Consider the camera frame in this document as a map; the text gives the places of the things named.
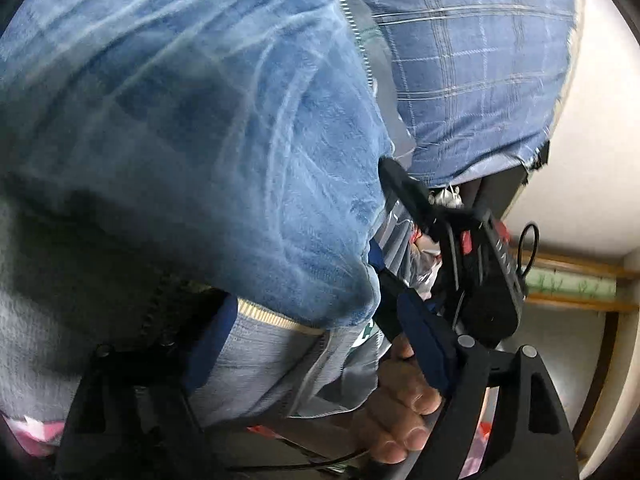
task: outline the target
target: blue denim fabric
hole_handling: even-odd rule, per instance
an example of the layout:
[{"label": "blue denim fabric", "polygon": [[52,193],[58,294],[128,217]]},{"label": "blue denim fabric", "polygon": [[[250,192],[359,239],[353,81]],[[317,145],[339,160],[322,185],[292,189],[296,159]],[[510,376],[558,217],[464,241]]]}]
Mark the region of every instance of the blue denim fabric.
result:
[{"label": "blue denim fabric", "polygon": [[27,0],[0,124],[41,210],[309,326],[378,304],[391,144],[337,0]]},{"label": "blue denim fabric", "polygon": [[394,56],[413,176],[444,186],[533,162],[568,69],[574,0],[364,1]]}]

